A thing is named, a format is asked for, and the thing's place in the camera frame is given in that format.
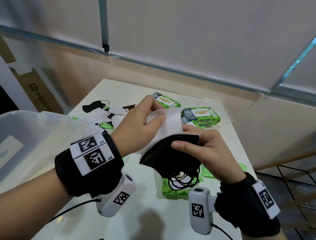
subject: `wristband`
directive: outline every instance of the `wristband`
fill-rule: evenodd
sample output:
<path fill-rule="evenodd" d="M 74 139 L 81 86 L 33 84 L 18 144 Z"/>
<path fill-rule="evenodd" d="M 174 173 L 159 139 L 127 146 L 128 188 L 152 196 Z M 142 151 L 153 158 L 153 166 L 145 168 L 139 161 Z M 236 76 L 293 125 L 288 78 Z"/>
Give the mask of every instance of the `wristband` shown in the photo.
<path fill-rule="evenodd" d="M 233 184 L 221 182 L 214 204 L 226 221 L 249 237 L 270 237 L 280 232 L 276 215 L 280 209 L 261 181 L 245 172 L 246 178 Z"/>
<path fill-rule="evenodd" d="M 72 196 L 112 192 L 124 162 L 110 135 L 98 133 L 71 144 L 55 158 L 58 178 Z"/>

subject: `black wristband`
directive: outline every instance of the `black wristband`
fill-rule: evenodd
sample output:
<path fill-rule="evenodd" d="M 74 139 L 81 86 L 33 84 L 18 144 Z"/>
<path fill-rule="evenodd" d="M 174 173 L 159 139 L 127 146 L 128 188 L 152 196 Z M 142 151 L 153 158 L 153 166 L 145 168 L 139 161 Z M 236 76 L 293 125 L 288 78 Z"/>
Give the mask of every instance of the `black wristband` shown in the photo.
<path fill-rule="evenodd" d="M 83 154 L 75 157 L 75 159 L 81 158 L 83 162 L 86 161 L 84 163 L 88 173 L 84 175 L 78 168 L 78 163 L 75 162 L 74 154 L 70 149 L 61 152 L 55 158 L 57 176 L 72 196 L 78 197 L 85 193 L 94 196 L 108 194 L 117 187 L 122 177 L 121 169 L 124 162 L 110 135 L 108 133 L 97 134 L 73 144 L 89 145 L 91 142 L 92 147 L 87 150 L 81 148 Z M 105 144 L 110 149 L 110 156 L 102 150 L 102 148 L 107 148 Z"/>
<path fill-rule="evenodd" d="M 233 184 L 221 182 L 221 193 L 218 193 L 214 207 L 226 221 L 239 227 L 249 237 L 269 237 L 280 232 L 277 217 L 269 219 L 252 185 L 256 180 L 249 173 L 246 178 Z"/>

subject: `plastic container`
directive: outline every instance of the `plastic container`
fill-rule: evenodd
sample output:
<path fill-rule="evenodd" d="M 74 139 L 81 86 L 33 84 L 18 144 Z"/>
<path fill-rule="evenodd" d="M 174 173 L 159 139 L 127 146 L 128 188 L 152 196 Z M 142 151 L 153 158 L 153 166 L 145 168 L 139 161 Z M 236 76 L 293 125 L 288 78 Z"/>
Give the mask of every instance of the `plastic container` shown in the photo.
<path fill-rule="evenodd" d="M 45 111 L 8 112 L 0 115 L 0 126 L 0 193 L 54 168 L 56 155 L 95 134 L 86 122 Z M 33 239 L 54 239 L 63 219 L 50 222 Z"/>

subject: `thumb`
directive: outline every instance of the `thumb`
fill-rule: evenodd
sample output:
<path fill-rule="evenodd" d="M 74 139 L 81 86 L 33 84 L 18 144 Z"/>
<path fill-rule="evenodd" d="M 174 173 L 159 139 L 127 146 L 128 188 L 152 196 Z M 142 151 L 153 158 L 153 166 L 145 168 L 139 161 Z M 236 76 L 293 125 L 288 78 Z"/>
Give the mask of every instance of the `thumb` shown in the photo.
<path fill-rule="evenodd" d="M 181 152 L 188 153 L 191 156 L 197 158 L 198 160 L 201 160 L 205 155 L 204 147 L 201 147 L 189 142 L 174 141 L 172 142 L 171 147 Z"/>
<path fill-rule="evenodd" d="M 166 117 L 164 114 L 160 114 L 157 117 L 155 117 L 153 120 L 151 120 L 148 124 L 147 124 L 147 128 L 150 129 L 150 132 L 152 132 L 154 134 L 154 136 L 156 135 L 156 133 L 158 132 L 159 128 L 162 126 L 162 124 L 164 123 Z"/>

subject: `forearm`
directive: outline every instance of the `forearm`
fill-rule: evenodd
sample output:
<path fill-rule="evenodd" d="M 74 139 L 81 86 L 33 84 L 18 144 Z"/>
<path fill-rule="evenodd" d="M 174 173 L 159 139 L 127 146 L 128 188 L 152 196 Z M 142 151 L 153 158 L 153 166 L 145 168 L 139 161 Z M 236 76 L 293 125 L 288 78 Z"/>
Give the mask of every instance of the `forearm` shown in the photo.
<path fill-rule="evenodd" d="M 241 234 L 243 240 L 287 240 L 283 232 L 280 232 L 276 236 L 272 237 L 248 237 L 243 234 Z"/>
<path fill-rule="evenodd" d="M 71 198 L 55 169 L 2 193 L 1 239 L 31 239 Z"/>

